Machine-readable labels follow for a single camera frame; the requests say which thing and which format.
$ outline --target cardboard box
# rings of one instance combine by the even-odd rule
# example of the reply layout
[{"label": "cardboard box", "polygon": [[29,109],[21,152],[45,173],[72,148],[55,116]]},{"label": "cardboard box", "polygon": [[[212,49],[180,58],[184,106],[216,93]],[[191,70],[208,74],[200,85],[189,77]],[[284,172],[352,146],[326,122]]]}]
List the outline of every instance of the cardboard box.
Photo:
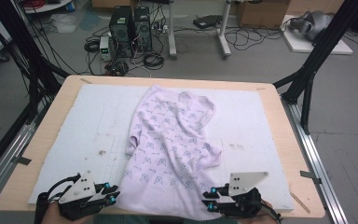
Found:
[{"label": "cardboard box", "polygon": [[131,6],[133,9],[138,0],[91,0],[91,3],[93,7],[113,8],[116,6]]},{"label": "cardboard box", "polygon": [[236,1],[232,1],[231,2],[231,6],[229,8],[229,12],[228,15],[237,15],[237,11],[238,11],[238,6],[240,5],[239,2]]},{"label": "cardboard box", "polygon": [[292,0],[287,15],[303,15],[307,11],[321,10],[324,13],[336,13],[344,0]]},{"label": "cardboard box", "polygon": [[253,4],[242,2],[238,7],[237,20],[240,27],[280,29],[290,0],[263,0]]}]

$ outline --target hand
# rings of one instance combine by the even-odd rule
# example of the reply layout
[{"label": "hand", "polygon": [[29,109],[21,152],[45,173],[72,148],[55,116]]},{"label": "hand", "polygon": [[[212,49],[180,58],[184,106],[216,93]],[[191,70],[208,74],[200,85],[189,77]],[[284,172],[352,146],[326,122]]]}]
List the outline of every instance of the hand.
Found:
[{"label": "hand", "polygon": [[[272,205],[270,203],[268,203],[266,201],[264,201],[264,202],[266,203],[266,205],[268,205],[269,207],[272,208]],[[277,223],[275,221],[275,219],[272,218],[272,216],[270,216],[263,210],[258,212],[255,217],[237,219],[237,220],[238,220],[238,223],[240,223],[240,224],[276,224]]]},{"label": "hand", "polygon": [[92,216],[82,217],[75,221],[70,221],[60,215],[60,209],[57,202],[53,202],[48,205],[48,211],[46,211],[43,217],[42,224],[83,224],[90,220]]}]

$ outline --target white bracket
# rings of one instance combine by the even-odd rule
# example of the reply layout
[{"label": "white bracket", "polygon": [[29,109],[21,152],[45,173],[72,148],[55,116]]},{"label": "white bracket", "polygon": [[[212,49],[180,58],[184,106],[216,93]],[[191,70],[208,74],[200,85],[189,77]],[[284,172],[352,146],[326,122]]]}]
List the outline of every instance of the white bracket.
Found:
[{"label": "white bracket", "polygon": [[75,184],[66,191],[61,198],[59,203],[69,203],[79,199],[91,197],[95,194],[94,180],[92,179],[91,172],[83,174]]},{"label": "white bracket", "polygon": [[269,176],[269,172],[231,173],[228,195],[237,196],[249,192]]}]

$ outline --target gray floor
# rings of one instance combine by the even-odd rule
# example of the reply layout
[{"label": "gray floor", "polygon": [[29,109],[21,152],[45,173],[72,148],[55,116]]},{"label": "gray floor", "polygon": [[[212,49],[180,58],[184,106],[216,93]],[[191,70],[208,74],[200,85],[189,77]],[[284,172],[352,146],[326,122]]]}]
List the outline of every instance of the gray floor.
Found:
[{"label": "gray floor", "polygon": [[[79,73],[87,71],[87,53],[83,50],[85,39],[108,24],[108,20],[98,17],[103,15],[102,12],[92,10],[88,2],[82,5],[72,13],[78,25],[73,34],[48,34],[51,46]],[[58,9],[43,13],[42,20],[49,18],[51,13],[66,12]],[[176,23],[192,27],[192,19],[184,18]],[[236,25],[234,18],[229,23]],[[351,56],[330,55],[319,70],[312,94],[310,135],[348,221],[358,223],[358,44],[346,38],[343,40],[354,53]],[[173,61],[167,57],[166,36],[161,41],[166,61],[163,68],[151,71],[151,77],[273,83],[294,73],[309,56],[308,53],[291,52],[280,38],[265,40],[245,51],[230,46],[232,56],[223,60],[214,35],[191,33],[177,35],[178,51],[182,53],[178,54],[177,61]],[[95,73],[103,71],[99,59],[97,56],[92,64]],[[150,75],[144,69],[134,69],[128,76]],[[0,63],[0,139],[23,110],[28,100],[26,96],[17,66],[12,61]],[[33,214],[0,212],[0,223],[30,223],[32,220]],[[287,218],[286,223],[330,223],[330,219]]]}]

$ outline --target wooden table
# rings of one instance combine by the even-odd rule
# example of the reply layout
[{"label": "wooden table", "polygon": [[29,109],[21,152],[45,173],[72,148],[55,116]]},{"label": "wooden table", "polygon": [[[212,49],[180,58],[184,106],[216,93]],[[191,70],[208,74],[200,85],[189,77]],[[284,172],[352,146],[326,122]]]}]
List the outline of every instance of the wooden table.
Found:
[{"label": "wooden table", "polygon": [[[32,160],[28,165],[19,164],[13,171],[0,194],[2,211],[34,211],[35,205],[28,204],[42,164],[51,149],[58,132],[70,111],[82,85],[109,84],[129,86],[205,88],[237,91],[258,91],[268,125],[278,150],[282,167],[294,198],[295,210],[283,213],[283,217],[323,217],[324,207],[311,179],[300,176],[300,171],[308,171],[295,134],[287,118],[279,94],[275,87],[266,83],[244,83],[181,79],[137,78],[137,77],[90,77],[70,76],[62,85],[48,113],[42,120],[34,138],[23,153]],[[122,213],[114,206],[104,208],[103,213]]]}]

